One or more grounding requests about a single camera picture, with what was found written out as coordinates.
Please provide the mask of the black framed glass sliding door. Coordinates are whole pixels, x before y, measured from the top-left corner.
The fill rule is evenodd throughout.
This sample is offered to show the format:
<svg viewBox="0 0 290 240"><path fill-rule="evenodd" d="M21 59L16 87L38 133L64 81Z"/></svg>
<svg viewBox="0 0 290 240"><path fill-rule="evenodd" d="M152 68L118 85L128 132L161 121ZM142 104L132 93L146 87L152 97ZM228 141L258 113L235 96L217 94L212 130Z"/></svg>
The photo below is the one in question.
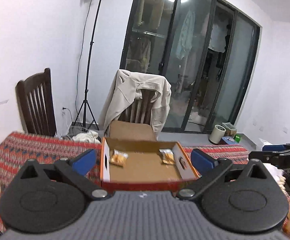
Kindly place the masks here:
<svg viewBox="0 0 290 240"><path fill-rule="evenodd" d="M165 132L210 133L236 123L259 36L224 0L133 0L121 68L168 80Z"/></svg>

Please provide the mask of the dark wooden chair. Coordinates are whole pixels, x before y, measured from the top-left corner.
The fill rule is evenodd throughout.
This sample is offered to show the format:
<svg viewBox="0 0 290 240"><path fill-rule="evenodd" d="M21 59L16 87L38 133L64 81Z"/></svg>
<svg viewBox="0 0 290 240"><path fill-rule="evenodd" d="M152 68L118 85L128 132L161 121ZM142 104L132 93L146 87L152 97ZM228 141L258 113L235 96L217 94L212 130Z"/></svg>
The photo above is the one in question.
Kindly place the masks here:
<svg viewBox="0 0 290 240"><path fill-rule="evenodd" d="M18 81L16 97L20 117L27 133L49 137L56 135L51 71L49 68L25 80Z"/></svg>

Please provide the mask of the yellow snack packet left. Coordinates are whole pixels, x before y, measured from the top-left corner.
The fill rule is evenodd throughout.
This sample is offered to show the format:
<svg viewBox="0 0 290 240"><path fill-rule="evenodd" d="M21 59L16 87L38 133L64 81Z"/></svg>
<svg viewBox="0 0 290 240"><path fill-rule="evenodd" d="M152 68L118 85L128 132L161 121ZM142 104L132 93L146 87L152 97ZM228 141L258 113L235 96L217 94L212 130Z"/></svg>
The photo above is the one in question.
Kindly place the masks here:
<svg viewBox="0 0 290 240"><path fill-rule="evenodd" d="M126 164L128 159L128 154L118 151L118 150L114 150L114 152L112 153L109 162L113 165L116 166L120 166L120 167L124 167L124 165Z"/></svg>

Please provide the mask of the red patterned tablecloth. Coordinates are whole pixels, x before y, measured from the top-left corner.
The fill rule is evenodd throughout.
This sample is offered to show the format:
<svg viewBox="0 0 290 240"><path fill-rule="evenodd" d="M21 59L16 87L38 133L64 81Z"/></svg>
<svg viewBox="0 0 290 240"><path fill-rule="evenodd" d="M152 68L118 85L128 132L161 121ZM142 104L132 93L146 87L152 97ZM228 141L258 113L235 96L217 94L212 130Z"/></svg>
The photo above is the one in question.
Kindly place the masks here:
<svg viewBox="0 0 290 240"><path fill-rule="evenodd" d="M102 144L11 133L0 145L0 177L6 183L5 189L28 159L52 164L94 149L96 163L85 177L110 193L110 198L90 202L78 220L50 233L8 229L0 217L6 229L0 232L0 239L286 239L282 228L260 235L242 235L212 224L195 203L177 197L178 191L195 180L175 192L108 191L99 180L101 148Z"/></svg>

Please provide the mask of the yellow snack packet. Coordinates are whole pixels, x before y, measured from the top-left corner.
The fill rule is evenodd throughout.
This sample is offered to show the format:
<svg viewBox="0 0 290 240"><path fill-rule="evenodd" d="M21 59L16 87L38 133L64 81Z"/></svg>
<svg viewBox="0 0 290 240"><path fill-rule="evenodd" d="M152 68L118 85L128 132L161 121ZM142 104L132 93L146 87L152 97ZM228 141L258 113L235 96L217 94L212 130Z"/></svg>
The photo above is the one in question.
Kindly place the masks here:
<svg viewBox="0 0 290 240"><path fill-rule="evenodd" d="M120 167L124 167L124 165L126 164L128 159L128 154L118 151L118 150L114 150L114 152L112 153L109 162L113 165L116 166L120 166Z"/></svg>
<svg viewBox="0 0 290 240"><path fill-rule="evenodd" d="M160 154L162 158L162 163L166 165L174 165L175 159L174 159L174 153L171 149L160 149Z"/></svg>

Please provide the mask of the white cloth on floor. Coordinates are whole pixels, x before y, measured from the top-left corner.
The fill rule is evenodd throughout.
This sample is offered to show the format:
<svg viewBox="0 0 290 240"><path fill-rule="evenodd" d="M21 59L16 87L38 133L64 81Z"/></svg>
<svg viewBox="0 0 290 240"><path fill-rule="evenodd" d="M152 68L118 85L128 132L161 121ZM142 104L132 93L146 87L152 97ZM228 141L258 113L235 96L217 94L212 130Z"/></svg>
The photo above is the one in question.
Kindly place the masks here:
<svg viewBox="0 0 290 240"><path fill-rule="evenodd" d="M101 139L96 131L88 130L87 132L78 133L71 138L72 141L86 142L91 144L100 144Z"/></svg>

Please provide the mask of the white waste bin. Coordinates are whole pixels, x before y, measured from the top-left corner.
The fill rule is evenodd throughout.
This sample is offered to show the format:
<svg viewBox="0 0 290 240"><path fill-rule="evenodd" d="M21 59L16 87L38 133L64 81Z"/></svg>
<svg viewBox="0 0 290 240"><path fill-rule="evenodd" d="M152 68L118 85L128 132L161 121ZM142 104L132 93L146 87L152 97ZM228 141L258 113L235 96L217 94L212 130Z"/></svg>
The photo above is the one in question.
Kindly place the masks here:
<svg viewBox="0 0 290 240"><path fill-rule="evenodd" d="M215 125L210 134L209 141L213 144L218 144L222 137L225 136L226 129L221 125Z"/></svg>

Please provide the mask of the beige jacket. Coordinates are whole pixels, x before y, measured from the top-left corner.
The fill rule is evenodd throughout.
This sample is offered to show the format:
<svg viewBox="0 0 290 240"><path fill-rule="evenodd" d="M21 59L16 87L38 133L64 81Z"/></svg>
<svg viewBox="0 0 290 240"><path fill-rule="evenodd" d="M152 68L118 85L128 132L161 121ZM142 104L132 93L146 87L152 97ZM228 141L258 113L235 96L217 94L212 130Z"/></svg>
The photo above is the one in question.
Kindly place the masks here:
<svg viewBox="0 0 290 240"><path fill-rule="evenodd" d="M125 69L116 72L99 116L98 123L105 135L109 135L112 121L118 120L135 100L143 99L143 90L154 93L149 99L152 104L149 124L154 134L159 135L170 110L171 84L161 75L130 72Z"/></svg>

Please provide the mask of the wooden chair with jacket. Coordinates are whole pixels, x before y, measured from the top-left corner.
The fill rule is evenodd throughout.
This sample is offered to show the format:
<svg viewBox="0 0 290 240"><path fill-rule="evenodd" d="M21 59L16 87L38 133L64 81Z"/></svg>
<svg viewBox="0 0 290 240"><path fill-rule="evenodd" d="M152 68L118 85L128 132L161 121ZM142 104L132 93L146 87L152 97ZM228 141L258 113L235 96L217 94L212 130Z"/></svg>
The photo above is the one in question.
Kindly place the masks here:
<svg viewBox="0 0 290 240"><path fill-rule="evenodd" d="M153 103L152 97L155 95L153 90L142 89L142 98L135 99L133 103L125 109L119 117L119 121L135 124L150 124L150 117Z"/></svg>

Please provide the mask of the orange cardboard snack box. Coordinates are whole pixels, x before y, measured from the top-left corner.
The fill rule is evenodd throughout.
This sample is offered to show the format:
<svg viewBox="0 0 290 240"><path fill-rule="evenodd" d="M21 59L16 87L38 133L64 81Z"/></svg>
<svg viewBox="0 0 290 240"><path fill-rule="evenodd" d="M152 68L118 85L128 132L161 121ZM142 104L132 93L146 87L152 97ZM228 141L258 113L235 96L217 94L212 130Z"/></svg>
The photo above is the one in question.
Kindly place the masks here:
<svg viewBox="0 0 290 240"><path fill-rule="evenodd" d="M162 163L160 149L166 148L174 153L174 165ZM128 154L124 167L109 162L114 150ZM108 191L175 192L198 177L181 144L158 141L147 124L113 121L102 139L99 180Z"/></svg>

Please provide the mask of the yellow snack packet right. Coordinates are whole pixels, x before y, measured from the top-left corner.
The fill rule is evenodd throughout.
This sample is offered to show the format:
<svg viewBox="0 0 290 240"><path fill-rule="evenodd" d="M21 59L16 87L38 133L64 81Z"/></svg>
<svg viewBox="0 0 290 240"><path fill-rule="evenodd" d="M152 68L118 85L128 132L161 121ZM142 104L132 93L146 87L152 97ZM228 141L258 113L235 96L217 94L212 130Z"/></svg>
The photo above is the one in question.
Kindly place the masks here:
<svg viewBox="0 0 290 240"><path fill-rule="evenodd" d="M174 153L171 149L160 149L160 154L162 158L162 163L166 165L174 165L175 159L174 159Z"/></svg>

